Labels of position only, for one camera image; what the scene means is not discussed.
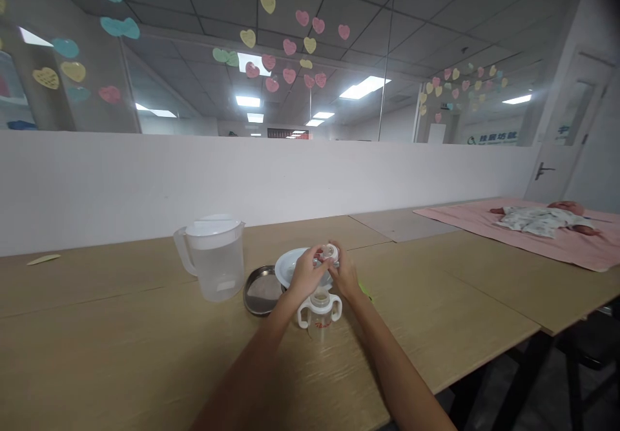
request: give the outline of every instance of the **baby bottle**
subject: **baby bottle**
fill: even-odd
[[[302,311],[307,308],[307,321],[302,319]],[[338,295],[330,294],[323,286],[308,297],[297,309],[297,323],[301,329],[308,329],[310,338],[324,341],[332,330],[331,325],[340,319],[342,300]]]

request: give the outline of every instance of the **hand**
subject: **hand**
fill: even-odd
[[[349,299],[357,292],[362,292],[360,284],[357,282],[357,269],[347,251],[340,246],[335,240],[330,240],[330,244],[338,248],[338,265],[339,268],[329,267],[329,274],[334,283],[340,290],[345,299]]]
[[[320,244],[309,248],[297,259],[293,280],[287,292],[293,294],[300,304],[312,295],[325,271],[331,268],[334,263],[333,258],[327,258],[321,266],[313,267],[312,260],[320,248]]]

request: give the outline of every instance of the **baby clothes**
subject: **baby clothes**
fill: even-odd
[[[583,216],[559,208],[504,207],[504,213],[506,215],[495,224],[542,237],[555,238],[558,227],[588,226],[594,229]]]

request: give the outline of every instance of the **plastic pitcher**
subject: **plastic pitcher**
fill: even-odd
[[[243,287],[243,227],[231,215],[211,215],[174,233],[183,266],[198,277],[203,297],[221,302]]]

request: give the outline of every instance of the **ceiling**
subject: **ceiling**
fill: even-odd
[[[377,90],[358,101],[338,96],[369,74],[382,75],[386,68],[392,82],[386,85],[384,112],[414,103],[419,80],[442,73],[444,68],[459,67],[466,72],[474,67],[496,64],[509,77],[510,85],[531,84],[536,74],[523,71],[540,67],[555,43],[567,9],[568,0],[276,0],[269,15],[259,0],[125,0],[120,4],[107,0],[73,0],[85,12],[119,19],[133,17],[136,22],[160,29],[203,36],[183,38],[178,32],[154,36],[149,29],[137,41],[126,44],[155,73],[204,116],[245,120],[245,109],[234,102],[235,94],[260,96],[265,122],[303,124],[319,110],[335,112],[330,122],[352,124],[378,116],[382,91]],[[318,35],[311,25],[302,27],[296,10],[305,10],[310,19],[325,21]],[[339,24],[347,24],[351,35],[345,41],[338,35]],[[257,35],[254,51],[270,52],[277,58],[274,74],[280,75],[280,88],[270,93],[265,77],[249,79],[238,68],[217,63],[209,38],[217,37],[240,49],[239,32],[253,29]],[[317,41],[316,51],[303,50],[303,38]],[[295,41],[298,53],[285,58],[282,41]],[[301,68],[300,57],[317,61],[312,70]],[[294,84],[281,77],[286,67],[298,72]],[[152,84],[134,77],[130,67],[134,96],[157,103],[168,101],[159,96]],[[328,77],[323,89],[309,90],[304,74],[324,72]],[[140,79],[136,85],[134,79]]]

